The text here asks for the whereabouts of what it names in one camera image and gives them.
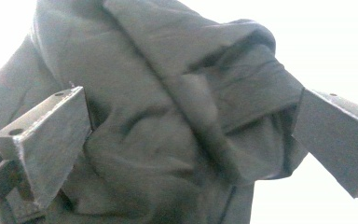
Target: clothing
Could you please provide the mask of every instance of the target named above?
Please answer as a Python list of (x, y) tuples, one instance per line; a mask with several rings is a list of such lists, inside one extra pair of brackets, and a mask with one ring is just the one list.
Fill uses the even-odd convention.
[(274, 50), (254, 21), (173, 0), (39, 0), (0, 71), (0, 129), (85, 88), (94, 131), (48, 222), (248, 223), (254, 182), (306, 155), (290, 135), (302, 86)]

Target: bright white background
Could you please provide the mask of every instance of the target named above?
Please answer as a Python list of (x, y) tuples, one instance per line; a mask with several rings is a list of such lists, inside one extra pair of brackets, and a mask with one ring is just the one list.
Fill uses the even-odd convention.
[[(183, 0), (209, 19), (251, 19), (277, 40), (277, 58), (306, 87), (358, 104), (358, 1)], [(0, 1), (0, 67), (28, 32), (34, 0)], [(256, 183), (252, 224), (358, 224), (358, 200), (312, 156), (290, 178)]]

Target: metal plate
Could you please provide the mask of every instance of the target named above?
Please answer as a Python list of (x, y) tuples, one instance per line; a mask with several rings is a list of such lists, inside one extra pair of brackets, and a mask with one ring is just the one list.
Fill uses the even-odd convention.
[(71, 172), (89, 134), (82, 87), (50, 96), (2, 129), (2, 157), (15, 161), (25, 180), (19, 186), (21, 196), (39, 209), (46, 208)]
[(293, 136), (358, 198), (358, 105), (335, 94), (304, 90)]

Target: dark fabric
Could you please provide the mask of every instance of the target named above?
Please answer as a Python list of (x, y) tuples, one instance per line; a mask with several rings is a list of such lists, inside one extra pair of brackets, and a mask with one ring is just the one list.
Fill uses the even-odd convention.
[(51, 223), (248, 223), (254, 182), (305, 157), (290, 136), (302, 86), (254, 21), (173, 1), (39, 0), (0, 71), (0, 129), (83, 86), (94, 132)]

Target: bracket hole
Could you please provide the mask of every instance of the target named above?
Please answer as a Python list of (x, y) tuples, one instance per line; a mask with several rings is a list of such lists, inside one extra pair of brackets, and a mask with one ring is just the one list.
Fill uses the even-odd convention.
[(13, 129), (8, 134), (13, 136), (13, 135), (21, 134), (22, 132), (24, 132), (23, 129)]

